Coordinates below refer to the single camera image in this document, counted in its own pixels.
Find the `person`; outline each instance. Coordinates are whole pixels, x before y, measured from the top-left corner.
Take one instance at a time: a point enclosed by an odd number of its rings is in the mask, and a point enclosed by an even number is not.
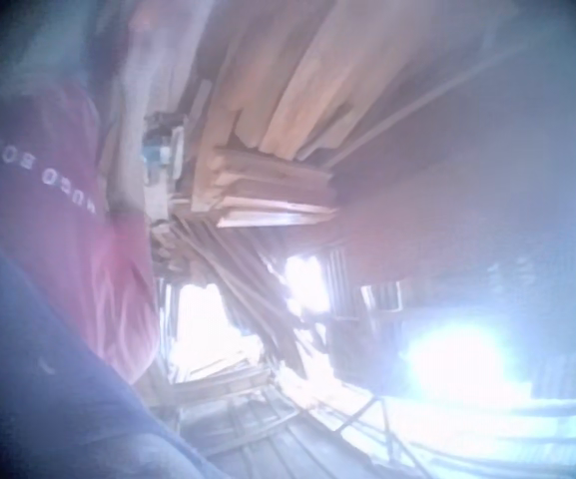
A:
[[[129,385],[159,342],[143,165],[117,158],[106,199],[85,83],[29,78],[0,95],[0,475],[224,477]]]

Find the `metal grille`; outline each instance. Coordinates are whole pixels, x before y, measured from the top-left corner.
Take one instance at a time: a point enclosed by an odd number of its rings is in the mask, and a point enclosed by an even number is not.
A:
[[[402,308],[398,281],[363,286],[360,292],[367,310],[398,311]]]
[[[347,279],[347,265],[343,247],[336,247],[329,251],[324,262],[323,274],[332,314],[337,318],[355,318],[356,307]]]

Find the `red t-shirt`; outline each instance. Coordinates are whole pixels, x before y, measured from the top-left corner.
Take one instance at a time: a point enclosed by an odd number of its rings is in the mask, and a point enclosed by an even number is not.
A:
[[[95,107],[75,84],[0,112],[0,247],[132,383],[159,344],[150,244],[143,214],[105,213],[98,137]]]

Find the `bright window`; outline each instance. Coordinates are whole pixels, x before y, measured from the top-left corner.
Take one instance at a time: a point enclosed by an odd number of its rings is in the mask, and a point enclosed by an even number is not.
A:
[[[329,311],[322,268],[315,256],[292,256],[286,264],[286,280],[292,293],[290,310],[300,315],[303,309],[319,313]]]

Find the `wall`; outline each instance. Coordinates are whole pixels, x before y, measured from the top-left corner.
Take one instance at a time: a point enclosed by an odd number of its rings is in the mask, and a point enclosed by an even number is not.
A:
[[[503,307],[525,337],[576,338],[576,35],[415,113],[346,159],[336,185],[343,209],[318,237],[338,230],[353,286],[481,282],[481,271],[528,257],[537,279],[512,277]]]

